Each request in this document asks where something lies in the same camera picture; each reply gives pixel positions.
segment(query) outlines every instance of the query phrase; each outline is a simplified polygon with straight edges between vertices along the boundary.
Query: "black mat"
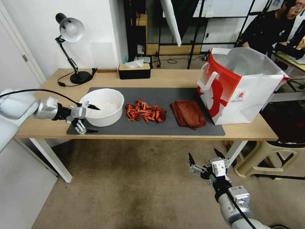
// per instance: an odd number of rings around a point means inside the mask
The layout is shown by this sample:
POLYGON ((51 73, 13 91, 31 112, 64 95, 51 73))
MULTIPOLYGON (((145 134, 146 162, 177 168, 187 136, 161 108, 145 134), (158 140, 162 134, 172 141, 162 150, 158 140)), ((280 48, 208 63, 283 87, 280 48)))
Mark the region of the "black mat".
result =
MULTIPOLYGON (((88 92, 101 89, 102 87, 92 87, 88 92)), ((221 125, 214 125, 202 100, 196 93, 196 88, 137 88, 137 87, 113 87, 124 96, 125 102, 135 105, 136 99, 141 99, 148 105, 158 105, 166 110, 166 120, 161 123, 150 121, 147 124, 144 119, 140 121, 129 121, 126 116, 126 109, 123 108, 122 117, 113 125, 107 127, 96 127, 91 125, 87 120, 84 125, 88 129, 98 130, 98 135, 211 135, 223 136, 225 132, 221 125), (195 99, 199 104, 207 125, 196 130, 188 127, 179 126, 170 104, 176 100, 195 99)), ((67 134, 77 134, 73 126, 67 130, 67 134)))

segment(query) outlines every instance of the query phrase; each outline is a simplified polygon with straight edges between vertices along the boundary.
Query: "paper shopping bag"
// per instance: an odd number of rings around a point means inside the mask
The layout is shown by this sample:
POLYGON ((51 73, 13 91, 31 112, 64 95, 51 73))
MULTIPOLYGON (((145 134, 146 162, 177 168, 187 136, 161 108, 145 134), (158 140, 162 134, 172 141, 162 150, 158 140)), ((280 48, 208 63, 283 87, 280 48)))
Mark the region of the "paper shopping bag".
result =
POLYGON ((249 123, 289 77, 251 48, 213 48, 197 91, 215 123, 249 123))

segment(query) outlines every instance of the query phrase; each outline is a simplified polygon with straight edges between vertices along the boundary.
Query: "person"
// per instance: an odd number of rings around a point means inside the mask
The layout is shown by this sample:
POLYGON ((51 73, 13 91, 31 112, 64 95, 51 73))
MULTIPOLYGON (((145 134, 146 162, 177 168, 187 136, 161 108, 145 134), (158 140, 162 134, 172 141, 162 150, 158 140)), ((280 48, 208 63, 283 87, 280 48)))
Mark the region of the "person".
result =
POLYGON ((284 0, 280 9, 258 15, 250 23, 237 47, 250 47, 266 54, 275 43, 286 45, 295 18, 304 9, 305 0, 284 0))

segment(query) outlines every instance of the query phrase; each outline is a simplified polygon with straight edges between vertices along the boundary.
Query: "flour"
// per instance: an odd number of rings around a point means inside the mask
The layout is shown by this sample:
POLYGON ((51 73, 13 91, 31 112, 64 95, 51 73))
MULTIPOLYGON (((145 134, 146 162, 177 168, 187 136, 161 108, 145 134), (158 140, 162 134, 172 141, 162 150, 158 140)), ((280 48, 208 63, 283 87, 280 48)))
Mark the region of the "flour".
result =
POLYGON ((119 106, 113 102, 98 103, 95 102, 94 105, 100 110, 87 109, 87 118, 103 118, 108 115, 113 114, 119 109, 119 106))

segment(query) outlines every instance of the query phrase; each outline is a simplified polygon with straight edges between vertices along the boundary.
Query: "folded cloth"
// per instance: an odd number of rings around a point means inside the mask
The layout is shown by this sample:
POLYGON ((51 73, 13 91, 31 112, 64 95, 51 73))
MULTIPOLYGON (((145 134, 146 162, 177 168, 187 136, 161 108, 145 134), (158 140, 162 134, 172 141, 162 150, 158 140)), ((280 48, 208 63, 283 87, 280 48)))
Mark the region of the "folded cloth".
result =
POLYGON ((180 126, 198 128, 207 124, 196 100, 178 100, 172 103, 172 109, 180 126))

